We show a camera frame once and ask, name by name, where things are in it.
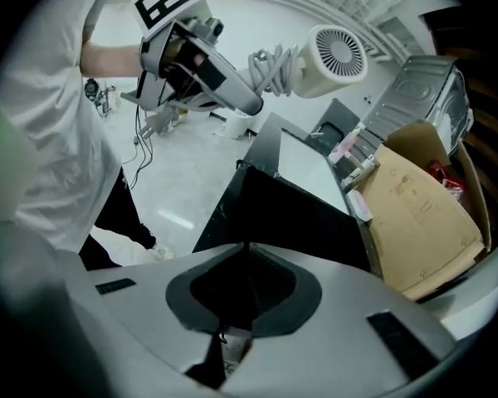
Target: black pants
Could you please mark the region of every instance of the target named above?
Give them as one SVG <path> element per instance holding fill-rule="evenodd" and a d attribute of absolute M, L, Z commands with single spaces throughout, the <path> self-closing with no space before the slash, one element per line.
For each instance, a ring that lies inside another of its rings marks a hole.
<path fill-rule="evenodd" d="M 123 169 L 120 169 L 113 190 L 94 225 L 103 230 L 126 235 L 131 240 L 140 243 L 145 249 L 151 249 L 155 245 L 154 236 L 140 223 L 139 214 L 134 206 Z M 80 250 L 80 257 L 83 265 L 89 271 L 120 267 L 110 259 L 105 248 L 91 235 L 86 238 L 85 244 Z"/>

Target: white fan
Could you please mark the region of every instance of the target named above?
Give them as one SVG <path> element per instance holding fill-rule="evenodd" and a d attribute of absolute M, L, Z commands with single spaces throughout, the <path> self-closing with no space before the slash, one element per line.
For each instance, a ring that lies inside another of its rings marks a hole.
<path fill-rule="evenodd" d="M 367 58 L 358 37 L 343 27 L 319 25 L 312 28 L 299 52 L 302 77 L 293 84 L 300 97 L 317 97 L 367 75 Z"/>

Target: white floor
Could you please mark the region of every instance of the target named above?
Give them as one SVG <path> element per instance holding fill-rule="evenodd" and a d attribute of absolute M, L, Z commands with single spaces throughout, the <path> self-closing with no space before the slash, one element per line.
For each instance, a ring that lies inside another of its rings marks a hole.
<path fill-rule="evenodd" d="M 136 106 L 122 101 L 118 112 L 104 119 L 105 131 L 122 162 L 134 156 L 134 111 Z M 190 114 L 170 133 L 152 136 L 153 162 L 140 172 L 132 190 L 141 221 L 158 241 L 176 256 L 190 254 L 222 196 L 236 160 L 249 148 L 247 137 L 232 140 L 216 133 L 222 121 L 207 114 Z M 124 165 L 130 182 L 142 161 L 139 156 Z M 121 265 L 152 260 L 142 246 L 94 227 L 92 235 Z"/>

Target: person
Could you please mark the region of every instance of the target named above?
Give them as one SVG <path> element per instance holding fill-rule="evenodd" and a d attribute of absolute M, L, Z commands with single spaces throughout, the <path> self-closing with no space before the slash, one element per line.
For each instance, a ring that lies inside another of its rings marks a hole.
<path fill-rule="evenodd" d="M 140 222 L 124 171 L 104 134 L 83 77 L 139 77 L 139 47 L 90 42 L 104 0 L 42 0 L 0 70 L 0 111 L 33 143 L 39 167 L 18 222 L 87 269 L 118 266 L 90 235 L 93 225 L 173 257 Z"/>

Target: robotic arm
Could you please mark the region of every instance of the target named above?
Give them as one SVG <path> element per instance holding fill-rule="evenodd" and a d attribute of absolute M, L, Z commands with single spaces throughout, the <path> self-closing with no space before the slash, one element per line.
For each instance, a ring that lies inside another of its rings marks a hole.
<path fill-rule="evenodd" d="M 134 10 L 144 32 L 137 90 L 122 94 L 144 110 L 239 109 L 263 107 L 264 91 L 317 97 L 361 81 L 367 60 L 359 39 L 342 27 L 319 26 L 299 51 L 260 50 L 238 71 L 215 49 L 223 31 L 205 0 L 137 0 Z"/>

